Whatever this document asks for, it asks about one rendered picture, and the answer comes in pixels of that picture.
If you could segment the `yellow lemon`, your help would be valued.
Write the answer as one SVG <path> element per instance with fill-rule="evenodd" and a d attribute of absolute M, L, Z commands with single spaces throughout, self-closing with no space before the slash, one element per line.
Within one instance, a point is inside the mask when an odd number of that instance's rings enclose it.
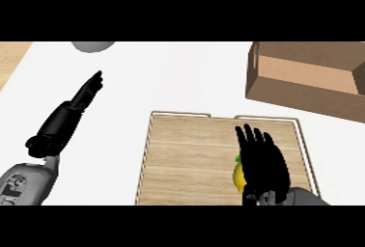
<path fill-rule="evenodd" d="M 236 165 L 235 165 L 233 172 L 232 172 L 232 181 L 238 189 L 238 193 L 242 193 L 246 181 L 245 181 L 243 172 L 242 172 L 241 156 L 235 157 L 235 162 L 236 162 Z"/>

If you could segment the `cardboard box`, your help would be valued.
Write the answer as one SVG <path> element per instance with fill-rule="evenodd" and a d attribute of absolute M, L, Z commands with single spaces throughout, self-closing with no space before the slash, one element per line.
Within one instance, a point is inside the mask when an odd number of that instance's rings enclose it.
<path fill-rule="evenodd" d="M 255 41 L 245 97 L 365 123 L 365 41 Z"/>

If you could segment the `wooden tray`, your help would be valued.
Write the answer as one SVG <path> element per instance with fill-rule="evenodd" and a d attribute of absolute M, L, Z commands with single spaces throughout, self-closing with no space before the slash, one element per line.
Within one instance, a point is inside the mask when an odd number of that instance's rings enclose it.
<path fill-rule="evenodd" d="M 282 151 L 291 184 L 319 192 L 300 121 L 283 117 L 214 118 L 207 113 L 153 111 L 149 116 L 136 204 L 238 205 L 232 181 L 239 153 L 235 128 L 266 132 Z"/>

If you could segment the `pale wooden board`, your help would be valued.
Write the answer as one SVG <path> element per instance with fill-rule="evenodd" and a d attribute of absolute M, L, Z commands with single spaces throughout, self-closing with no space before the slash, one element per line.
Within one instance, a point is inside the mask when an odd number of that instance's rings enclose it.
<path fill-rule="evenodd" d="M 20 63 L 31 41 L 0 41 L 0 91 Z"/>

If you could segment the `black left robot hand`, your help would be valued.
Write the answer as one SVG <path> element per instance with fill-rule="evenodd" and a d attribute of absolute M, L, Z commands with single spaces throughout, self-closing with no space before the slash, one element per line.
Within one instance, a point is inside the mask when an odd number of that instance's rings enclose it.
<path fill-rule="evenodd" d="M 65 101 L 47 120 L 37 134 L 26 140 L 28 155 L 35 158 L 56 156 L 65 148 L 82 113 L 90 106 L 97 91 L 102 89 L 102 72 L 91 76 L 81 86 L 72 100 Z"/>

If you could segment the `grey round object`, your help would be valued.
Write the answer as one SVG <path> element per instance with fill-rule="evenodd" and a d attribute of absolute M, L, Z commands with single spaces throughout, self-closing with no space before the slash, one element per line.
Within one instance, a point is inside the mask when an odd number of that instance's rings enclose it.
<path fill-rule="evenodd" d="M 113 45 L 113 41 L 74 41 L 71 44 L 81 52 L 96 53 L 106 50 Z"/>

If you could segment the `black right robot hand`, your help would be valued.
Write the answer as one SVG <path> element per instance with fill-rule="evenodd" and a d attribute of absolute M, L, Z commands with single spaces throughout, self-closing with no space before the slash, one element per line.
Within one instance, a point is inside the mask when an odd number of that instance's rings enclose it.
<path fill-rule="evenodd" d="M 254 206 L 263 193 L 275 192 L 275 202 L 286 200 L 291 186 L 289 172 L 283 155 L 266 132 L 243 126 L 235 127 L 242 173 L 246 184 L 242 192 L 242 205 Z"/>

